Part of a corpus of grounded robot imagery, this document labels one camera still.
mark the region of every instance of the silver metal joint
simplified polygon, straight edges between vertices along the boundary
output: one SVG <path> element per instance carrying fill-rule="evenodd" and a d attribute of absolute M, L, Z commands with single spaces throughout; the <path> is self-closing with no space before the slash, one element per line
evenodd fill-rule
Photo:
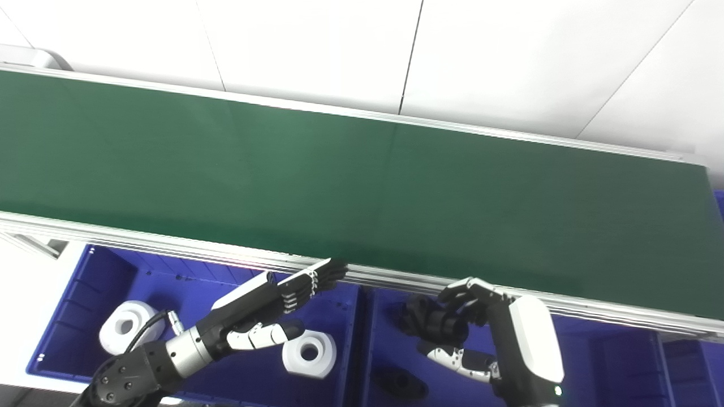
<path fill-rule="evenodd" d="M 213 361 L 199 337 L 196 326 L 166 342 L 166 352 L 176 371 L 184 379 Z"/>
<path fill-rule="evenodd" d="M 181 323 L 178 314 L 176 314 L 176 311 L 169 311 L 167 316 L 169 318 L 169 324 L 171 324 L 171 329 L 174 331 L 174 335 L 181 335 L 184 331 L 183 324 Z"/>
<path fill-rule="evenodd" d="M 488 366 L 488 368 L 490 369 L 490 376 L 491 376 L 493 379 L 499 379 L 499 378 L 500 378 L 500 368 L 498 367 L 496 361 L 493 362 L 493 363 L 491 363 L 490 366 Z"/>

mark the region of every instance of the white plastic part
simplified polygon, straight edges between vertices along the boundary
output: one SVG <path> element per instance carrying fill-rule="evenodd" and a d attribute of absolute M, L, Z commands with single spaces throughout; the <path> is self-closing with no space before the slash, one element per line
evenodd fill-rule
<path fill-rule="evenodd" d="M 256 290 L 257 288 L 261 287 L 265 283 L 269 282 L 271 277 L 269 276 L 269 272 L 261 272 L 257 274 L 254 278 L 251 280 L 245 282 L 244 284 L 236 287 L 234 290 L 232 290 L 230 293 L 224 295 L 223 297 L 219 298 L 214 302 L 214 305 L 211 306 L 211 310 L 221 308 L 234 300 L 238 298 L 242 298 L 244 295 L 247 295 L 251 293 L 252 291 Z"/>
<path fill-rule="evenodd" d="M 133 337 L 153 315 L 156 315 L 156 312 L 153 307 L 142 301 L 122 303 L 108 317 L 98 333 L 101 346 L 112 355 L 125 352 Z M 165 327 L 163 319 L 153 324 L 141 335 L 135 346 L 159 339 Z"/>
<path fill-rule="evenodd" d="M 23 67 L 61 69 L 58 61 L 47 51 L 4 44 L 0 44 L 0 63 L 21 65 Z"/>
<path fill-rule="evenodd" d="M 542 379 L 561 383 L 563 360 L 548 307 L 532 295 L 523 295 L 510 305 L 510 317 L 528 370 Z"/>
<path fill-rule="evenodd" d="M 306 360 L 303 354 L 316 355 Z M 323 379 L 332 371 L 337 360 L 337 345 L 334 338 L 324 332 L 306 330 L 304 333 L 284 344 L 282 361 L 287 372 L 299 376 Z"/>

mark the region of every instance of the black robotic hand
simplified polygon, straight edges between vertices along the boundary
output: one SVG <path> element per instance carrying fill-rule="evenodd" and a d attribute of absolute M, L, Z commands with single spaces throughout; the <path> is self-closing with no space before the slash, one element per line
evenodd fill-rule
<path fill-rule="evenodd" d="M 563 362 L 550 312 L 532 295 L 513 297 L 479 278 L 444 288 L 438 301 L 468 322 L 490 325 L 496 355 L 423 340 L 420 353 L 488 382 L 509 407 L 558 406 Z"/>
<path fill-rule="evenodd" d="M 278 318 L 334 288 L 347 270 L 346 262 L 326 259 L 278 283 L 272 273 L 262 272 L 216 301 L 209 314 L 178 336 L 110 358 L 72 407 L 155 407 L 214 361 L 295 339 L 304 333 L 301 321 L 276 323 Z"/>

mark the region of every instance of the robot finger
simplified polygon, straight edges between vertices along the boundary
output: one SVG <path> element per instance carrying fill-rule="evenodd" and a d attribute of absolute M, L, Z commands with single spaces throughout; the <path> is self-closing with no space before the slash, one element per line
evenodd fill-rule
<path fill-rule="evenodd" d="M 311 266 L 307 267 L 307 269 L 314 270 L 317 273 L 327 273 L 331 274 L 335 271 L 342 271 L 346 273 L 348 268 L 348 264 L 346 261 L 342 259 L 335 259 L 330 257 L 329 259 L 322 260 L 318 263 L 312 264 Z"/>
<path fill-rule="evenodd" d="M 479 278 L 469 280 L 468 289 L 475 298 L 487 305 L 501 301 L 505 297 L 505 294 L 497 287 Z"/>
<path fill-rule="evenodd" d="M 306 273 L 297 272 L 283 279 L 277 284 L 281 295 L 292 295 L 297 292 L 311 290 L 314 285 L 314 278 Z"/>
<path fill-rule="evenodd" d="M 320 285 L 318 291 L 334 290 L 335 287 L 337 287 L 337 281 L 329 281 L 325 282 L 323 285 Z"/>
<path fill-rule="evenodd" d="M 465 304 L 469 303 L 470 301 L 475 301 L 475 295 L 471 292 L 464 292 L 459 293 L 457 296 L 452 297 L 446 304 L 445 304 L 445 310 L 446 311 L 457 311 L 460 307 L 465 306 Z"/>
<path fill-rule="evenodd" d="M 487 306 L 479 300 L 472 300 L 460 308 L 460 316 L 467 322 L 482 327 L 487 324 Z"/>
<path fill-rule="evenodd" d="M 317 279 L 319 280 L 320 284 L 322 282 L 326 281 L 338 281 L 344 278 L 344 276 L 347 274 L 347 268 L 343 269 L 330 269 L 328 272 L 323 273 L 317 273 Z"/>
<path fill-rule="evenodd" d="M 298 309 L 302 308 L 305 304 L 307 304 L 309 302 L 310 298 L 311 297 L 309 295 L 306 295 L 304 297 L 285 300 L 284 313 L 291 314 L 292 312 L 297 311 Z"/>
<path fill-rule="evenodd" d="M 440 291 L 440 294 L 437 295 L 437 300 L 441 303 L 447 303 L 458 295 L 467 293 L 468 281 L 470 281 L 471 279 L 472 277 L 468 277 L 449 284 L 447 287 L 443 288 L 442 291 Z"/>
<path fill-rule="evenodd" d="M 467 351 L 452 346 L 437 345 L 422 341 L 418 344 L 419 353 L 428 359 L 478 382 L 489 383 L 491 372 L 489 364 L 494 356 L 487 353 Z"/>
<path fill-rule="evenodd" d="M 304 324 L 298 319 L 267 326 L 262 326 L 259 323 L 247 332 L 229 332 L 227 342 L 229 347 L 236 351 L 250 351 L 280 345 L 300 337 L 303 333 Z"/>
<path fill-rule="evenodd" d="M 298 299 L 299 300 L 301 298 L 311 297 L 312 295 L 314 295 L 313 286 L 307 285 L 307 286 L 301 288 L 300 290 L 295 291 L 294 293 L 282 294 L 282 298 L 284 298 L 285 300 L 287 300 L 287 299 Z"/>

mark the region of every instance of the black plastic part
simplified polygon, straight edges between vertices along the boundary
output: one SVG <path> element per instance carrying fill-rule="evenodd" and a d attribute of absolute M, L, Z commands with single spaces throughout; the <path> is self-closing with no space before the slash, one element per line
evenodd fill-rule
<path fill-rule="evenodd" d="M 156 406 L 178 391 L 183 378 L 160 340 L 110 358 L 97 372 L 74 406 Z"/>
<path fill-rule="evenodd" d="M 420 400 L 427 397 L 429 391 L 425 382 L 400 367 L 377 369 L 373 378 L 390 395 L 405 400 Z"/>
<path fill-rule="evenodd" d="M 490 365 L 496 360 L 495 355 L 491 355 L 490 353 L 465 349 L 465 351 L 463 351 L 463 357 L 460 359 L 460 365 L 468 370 L 486 372 L 490 370 Z"/>
<path fill-rule="evenodd" d="M 146 323 L 143 324 L 143 326 L 138 330 L 138 332 L 133 337 L 133 339 L 130 341 L 130 343 L 128 343 L 125 353 L 129 353 L 131 350 L 133 350 L 136 343 L 138 343 L 138 340 L 140 339 L 140 337 L 142 337 L 143 334 L 146 333 L 148 328 L 152 327 L 158 321 L 165 319 L 166 315 L 168 313 L 169 313 L 169 310 L 164 309 L 163 311 L 157 312 L 156 315 L 152 316 L 148 321 L 146 321 Z"/>
<path fill-rule="evenodd" d="M 493 304 L 487 313 L 502 378 L 490 382 L 495 395 L 508 407 L 559 404 L 560 398 L 555 394 L 558 383 L 536 376 L 523 362 L 510 316 L 510 302 Z"/>
<path fill-rule="evenodd" d="M 407 335 L 456 348 L 468 339 L 468 322 L 454 311 L 445 311 L 426 295 L 410 295 L 403 306 L 400 329 Z"/>
<path fill-rule="evenodd" d="M 279 283 L 279 293 L 301 298 L 312 291 L 312 277 L 309 274 L 295 274 Z"/>
<path fill-rule="evenodd" d="M 472 300 L 477 300 L 478 303 L 484 306 L 490 306 L 505 300 L 504 295 L 491 291 L 483 285 L 473 282 L 469 287 L 468 282 L 471 278 L 460 280 L 443 288 L 440 294 L 437 295 L 437 300 L 448 304 L 450 310 L 457 310 L 463 304 Z"/>
<path fill-rule="evenodd" d="M 284 335 L 287 336 L 287 340 L 296 339 L 304 333 L 304 323 L 299 319 L 282 321 L 279 325 L 284 330 Z"/>

